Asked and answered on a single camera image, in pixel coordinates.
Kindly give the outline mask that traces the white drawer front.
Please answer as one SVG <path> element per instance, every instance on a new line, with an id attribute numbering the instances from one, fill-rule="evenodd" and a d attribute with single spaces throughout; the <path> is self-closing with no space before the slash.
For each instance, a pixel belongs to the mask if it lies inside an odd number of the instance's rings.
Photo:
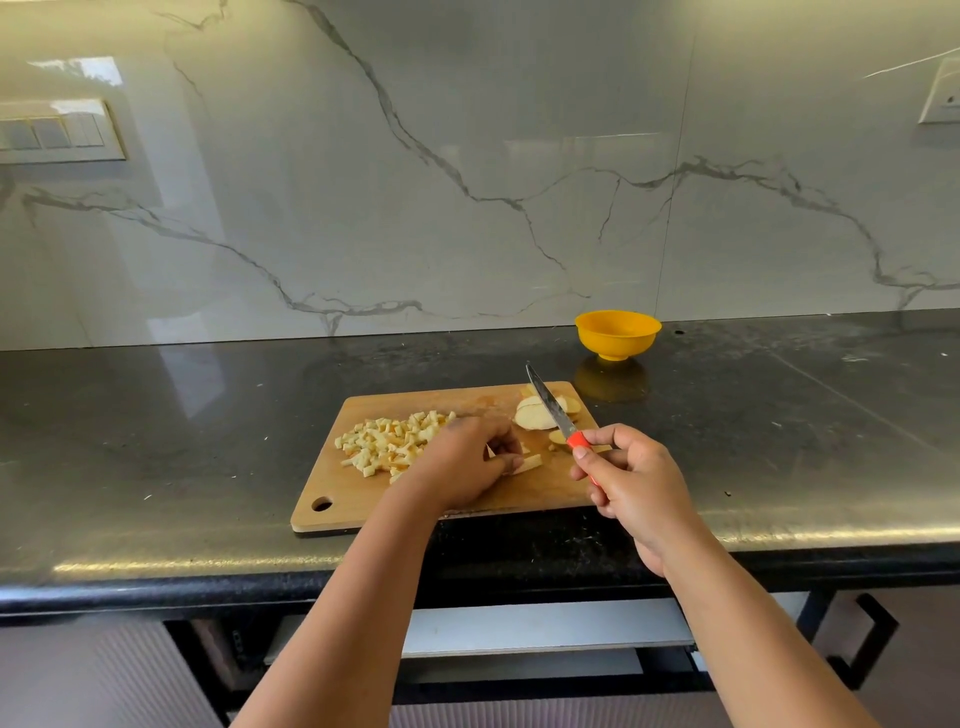
<path id="1" fill-rule="evenodd" d="M 691 646 L 675 599 L 501 604 L 413 611 L 402 659 Z"/>

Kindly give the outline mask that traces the white wall switch panel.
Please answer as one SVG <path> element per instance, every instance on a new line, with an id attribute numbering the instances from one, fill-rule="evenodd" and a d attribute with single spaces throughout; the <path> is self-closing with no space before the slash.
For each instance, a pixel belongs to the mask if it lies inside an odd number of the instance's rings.
<path id="1" fill-rule="evenodd" d="M 127 158 L 103 99 L 0 102 L 0 166 L 122 162 Z"/>

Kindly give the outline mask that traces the knife with orange handle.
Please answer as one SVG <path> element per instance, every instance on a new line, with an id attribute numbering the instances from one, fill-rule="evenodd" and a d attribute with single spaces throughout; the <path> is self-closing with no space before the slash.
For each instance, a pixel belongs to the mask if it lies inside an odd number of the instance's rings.
<path id="1" fill-rule="evenodd" d="M 530 384 L 534 388 L 535 394 L 539 397 L 543 406 L 549 413 L 550 417 L 554 421 L 557 430 L 563 437 L 563 442 L 570 447 L 571 450 L 576 448 L 587 448 L 592 449 L 593 445 L 587 440 L 585 435 L 576 427 L 573 420 L 568 415 L 567 411 L 564 410 L 560 404 L 557 396 L 552 394 L 552 392 L 547 387 L 546 383 L 541 379 L 539 374 L 536 372 L 532 364 L 527 361 L 525 364 L 526 375 L 529 379 Z"/>

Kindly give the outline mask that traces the person's right hand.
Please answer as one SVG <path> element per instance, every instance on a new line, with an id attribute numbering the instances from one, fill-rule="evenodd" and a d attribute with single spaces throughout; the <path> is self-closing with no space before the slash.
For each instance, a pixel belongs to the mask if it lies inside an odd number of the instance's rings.
<path id="1" fill-rule="evenodd" d="M 623 423 L 582 431 L 573 480 L 589 479 L 599 513 L 617 520 L 657 577 L 693 569 L 722 547 L 696 512 L 687 482 L 665 445 Z"/>

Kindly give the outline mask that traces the potato strips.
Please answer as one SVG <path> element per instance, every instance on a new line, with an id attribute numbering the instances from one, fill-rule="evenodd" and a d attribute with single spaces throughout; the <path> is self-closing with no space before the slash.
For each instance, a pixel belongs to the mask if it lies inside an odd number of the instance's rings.
<path id="1" fill-rule="evenodd" d="M 490 445 L 486 446 L 486 460 L 488 462 L 498 462 L 500 455 L 495 451 Z M 541 453 L 530 453 L 524 452 L 523 457 L 517 460 L 515 463 L 510 461 L 510 464 L 514 467 L 504 466 L 503 470 L 500 473 L 501 477 L 510 477 L 515 475 L 520 475 L 522 473 L 529 472 L 535 468 L 541 467 L 544 465 L 544 457 Z"/>

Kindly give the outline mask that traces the person's left hand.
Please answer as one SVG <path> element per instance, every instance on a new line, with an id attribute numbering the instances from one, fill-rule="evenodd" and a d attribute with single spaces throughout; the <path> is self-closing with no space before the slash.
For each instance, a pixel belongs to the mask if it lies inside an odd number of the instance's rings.
<path id="1" fill-rule="evenodd" d="M 465 470 L 467 417 L 458 417 L 438 431 L 390 490 L 436 516 L 460 510 L 488 491 L 498 480 L 471 480 Z"/>

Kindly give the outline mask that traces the pile of diced potato cubes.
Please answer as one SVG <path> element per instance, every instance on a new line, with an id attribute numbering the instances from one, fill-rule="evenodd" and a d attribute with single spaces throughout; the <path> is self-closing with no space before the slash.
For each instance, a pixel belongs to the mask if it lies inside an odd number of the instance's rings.
<path id="1" fill-rule="evenodd" d="M 407 418 L 368 418 L 333 440 L 342 453 L 341 466 L 351 467 L 364 479 L 387 473 L 390 483 L 405 474 L 426 445 L 450 422 L 455 411 L 418 411 Z"/>

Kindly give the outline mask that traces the yellow bowl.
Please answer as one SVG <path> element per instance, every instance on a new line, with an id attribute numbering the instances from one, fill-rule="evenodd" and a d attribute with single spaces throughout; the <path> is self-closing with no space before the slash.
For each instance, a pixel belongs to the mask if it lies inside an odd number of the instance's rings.
<path id="1" fill-rule="evenodd" d="M 606 361 L 625 361 L 648 351 L 663 324 L 647 314 L 625 310 L 583 312 L 574 321 L 582 346 Z"/>

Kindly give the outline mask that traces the wooden cutting board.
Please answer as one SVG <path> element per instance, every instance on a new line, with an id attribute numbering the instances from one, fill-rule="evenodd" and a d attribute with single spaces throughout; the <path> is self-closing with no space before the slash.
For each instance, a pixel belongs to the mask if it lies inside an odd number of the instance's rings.
<path id="1" fill-rule="evenodd" d="M 453 496 L 447 518 L 548 511 L 591 505 L 584 480 L 570 478 L 569 447 L 536 388 L 529 383 L 461 389 L 365 394 L 347 397 L 318 452 L 290 519 L 295 533 L 361 528 L 383 496 L 398 483 L 421 474 L 428 460 L 430 500 Z M 488 438 L 457 449 L 437 432 L 451 422 L 510 418 L 517 462 L 497 469 L 483 490 L 473 486 L 485 462 L 498 467 L 498 448 Z"/>

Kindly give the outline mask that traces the person's right forearm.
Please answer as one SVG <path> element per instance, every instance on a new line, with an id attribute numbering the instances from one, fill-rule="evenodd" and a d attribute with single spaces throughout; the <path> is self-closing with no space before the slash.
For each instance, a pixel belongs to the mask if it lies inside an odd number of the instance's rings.
<path id="1" fill-rule="evenodd" d="M 660 559 L 734 728 L 882 728 L 710 533 Z"/>

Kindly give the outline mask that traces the person's left forearm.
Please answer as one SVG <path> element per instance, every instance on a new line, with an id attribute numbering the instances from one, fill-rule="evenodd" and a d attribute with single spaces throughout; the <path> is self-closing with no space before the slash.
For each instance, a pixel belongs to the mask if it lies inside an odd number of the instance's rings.
<path id="1" fill-rule="evenodd" d="M 387 728 L 426 547 L 448 507 L 434 478 L 390 488 L 231 728 Z"/>

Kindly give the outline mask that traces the white wall socket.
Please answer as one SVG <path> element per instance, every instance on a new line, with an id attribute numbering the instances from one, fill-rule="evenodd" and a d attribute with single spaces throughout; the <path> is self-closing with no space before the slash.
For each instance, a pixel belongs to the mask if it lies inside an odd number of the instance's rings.
<path id="1" fill-rule="evenodd" d="M 960 54 L 942 59 L 918 124 L 960 124 Z"/>

